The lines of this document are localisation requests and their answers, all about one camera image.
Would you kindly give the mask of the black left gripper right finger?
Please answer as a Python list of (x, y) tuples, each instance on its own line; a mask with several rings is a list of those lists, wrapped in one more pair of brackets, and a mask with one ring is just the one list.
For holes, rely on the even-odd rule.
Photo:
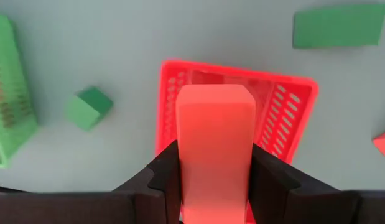
[(350, 224), (359, 196), (254, 145), (248, 199), (257, 224)]

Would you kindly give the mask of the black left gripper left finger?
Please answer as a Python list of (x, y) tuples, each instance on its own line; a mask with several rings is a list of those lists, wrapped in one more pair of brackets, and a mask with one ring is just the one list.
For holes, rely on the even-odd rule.
[(130, 195), (133, 224), (182, 224), (182, 187), (177, 141), (115, 189)]

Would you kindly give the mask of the orange long rounded block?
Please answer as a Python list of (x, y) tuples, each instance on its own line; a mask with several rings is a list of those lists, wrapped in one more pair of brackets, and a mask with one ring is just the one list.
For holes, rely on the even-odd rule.
[(176, 100), (184, 224), (245, 224), (256, 102), (242, 85), (186, 85)]

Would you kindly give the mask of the green cube block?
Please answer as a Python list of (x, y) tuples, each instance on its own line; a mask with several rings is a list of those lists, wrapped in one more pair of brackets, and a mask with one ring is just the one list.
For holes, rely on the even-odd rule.
[(73, 95), (65, 108), (66, 118), (78, 128), (93, 129), (113, 107), (113, 101), (96, 86)]

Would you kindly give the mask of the orange rectangular block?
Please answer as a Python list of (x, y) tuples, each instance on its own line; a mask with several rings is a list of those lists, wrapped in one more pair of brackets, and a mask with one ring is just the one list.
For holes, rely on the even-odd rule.
[(378, 149), (378, 151), (385, 156), (385, 132), (376, 136), (373, 139), (374, 146)]

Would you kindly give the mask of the green long slanted block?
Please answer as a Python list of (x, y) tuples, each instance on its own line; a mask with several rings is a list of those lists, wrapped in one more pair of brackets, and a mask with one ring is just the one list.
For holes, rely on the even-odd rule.
[(385, 20), (385, 3), (342, 4), (298, 11), (294, 16), (293, 47), (317, 49), (378, 45)]

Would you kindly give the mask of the red plastic basket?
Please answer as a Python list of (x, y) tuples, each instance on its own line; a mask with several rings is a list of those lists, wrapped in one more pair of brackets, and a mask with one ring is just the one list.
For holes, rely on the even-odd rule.
[(184, 85), (239, 84), (256, 100), (254, 143), (290, 164), (318, 95), (309, 78), (213, 65), (166, 60), (159, 72), (155, 153), (176, 140), (175, 100)]

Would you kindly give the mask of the green plastic basket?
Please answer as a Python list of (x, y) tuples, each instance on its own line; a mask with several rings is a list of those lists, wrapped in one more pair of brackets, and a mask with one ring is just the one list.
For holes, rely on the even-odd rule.
[(38, 128), (11, 20), (0, 15), (0, 168)]

